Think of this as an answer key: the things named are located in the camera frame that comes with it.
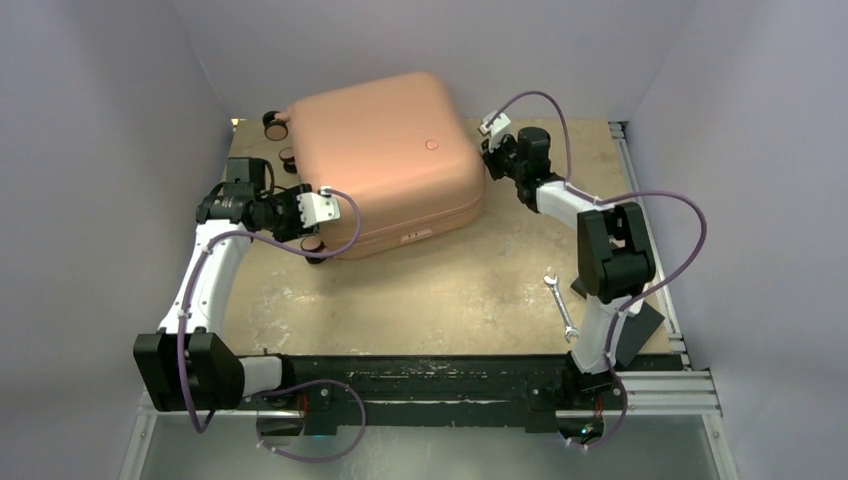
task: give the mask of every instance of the black mount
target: black mount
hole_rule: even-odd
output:
[[[198,410],[233,409],[241,403],[244,369],[241,362],[214,333],[186,334],[186,370],[194,405]],[[177,336],[141,334],[133,357],[156,410],[185,411],[177,374]]]
[[[505,135],[493,151],[489,151],[489,140],[483,140],[483,161],[492,180],[509,177],[515,181],[518,200],[530,210],[539,213],[536,206],[536,190],[545,183],[562,180],[551,172],[551,136],[538,127],[522,128],[518,140]]]
[[[297,196],[312,191],[301,184],[273,193],[265,188],[267,160],[238,157],[227,160],[227,181],[219,183],[198,205],[195,220],[229,220],[243,223],[248,231],[268,230],[278,242],[287,242],[317,232],[318,227],[303,227]]]
[[[589,295],[603,303],[642,293],[657,267],[638,203],[577,214],[577,272]]]

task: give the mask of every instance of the white bracket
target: white bracket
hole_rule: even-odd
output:
[[[506,116],[505,113],[501,113],[495,118],[491,125],[489,125],[489,121],[492,120],[492,117],[498,113],[497,110],[483,117],[483,122],[480,123],[480,126],[477,127],[477,130],[480,131],[484,136],[489,136],[489,151],[494,152],[498,145],[501,144],[503,137],[509,133],[509,126],[511,124],[509,117]]]
[[[329,187],[321,187],[324,192]],[[311,227],[323,222],[330,222],[341,218],[339,200],[332,195],[318,193],[301,193],[297,196],[298,209],[300,210],[300,221],[304,227]]]

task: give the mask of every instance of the black base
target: black base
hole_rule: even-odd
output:
[[[236,408],[244,392],[244,369],[238,357],[214,333],[187,334],[186,352],[186,370],[195,407],[198,410]],[[156,410],[185,411],[177,374],[177,336],[139,335],[133,345],[133,357]]]
[[[605,409],[621,408],[610,376],[580,374],[570,355],[283,358],[283,387],[326,378],[344,382],[367,402],[368,425],[508,426],[528,433],[574,436],[571,428],[585,425],[594,415],[575,424],[573,419],[556,418],[557,411],[594,412],[600,397]],[[640,355],[633,364],[652,365],[654,370],[683,369],[679,357],[672,355]],[[322,389],[329,395],[322,396]],[[318,385],[300,393],[309,404],[304,434],[332,435],[339,425],[359,424],[359,408],[343,388]],[[294,409],[295,403],[295,395],[254,397],[239,408]]]

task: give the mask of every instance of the work surface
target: work surface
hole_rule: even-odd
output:
[[[479,143],[477,124],[470,120],[468,131]],[[515,131],[531,125],[551,133],[553,169],[564,174],[559,122],[513,122]],[[600,197],[626,192],[607,123],[570,120],[569,129],[574,183]],[[230,156],[266,158],[279,185],[296,185],[297,175],[278,160],[287,145],[266,140],[260,122],[241,122]],[[577,275],[575,232],[528,210],[511,180],[487,178],[474,224],[365,259],[313,266],[254,242],[233,286],[225,338],[239,355],[265,348],[339,355],[564,353],[575,343],[564,340],[545,274],[560,276],[579,326],[585,302],[568,288]],[[649,303],[657,305],[653,298]],[[665,329],[642,352],[670,353]]]

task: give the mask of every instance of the cable connector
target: cable connector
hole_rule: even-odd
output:
[[[490,152],[494,152],[495,149],[498,148],[503,137],[509,133],[509,126],[511,124],[509,117],[507,117],[505,113],[501,113],[495,117],[496,113],[498,113],[497,110],[483,117],[483,121],[480,123],[480,126],[477,127],[477,130],[480,133],[489,136]]]

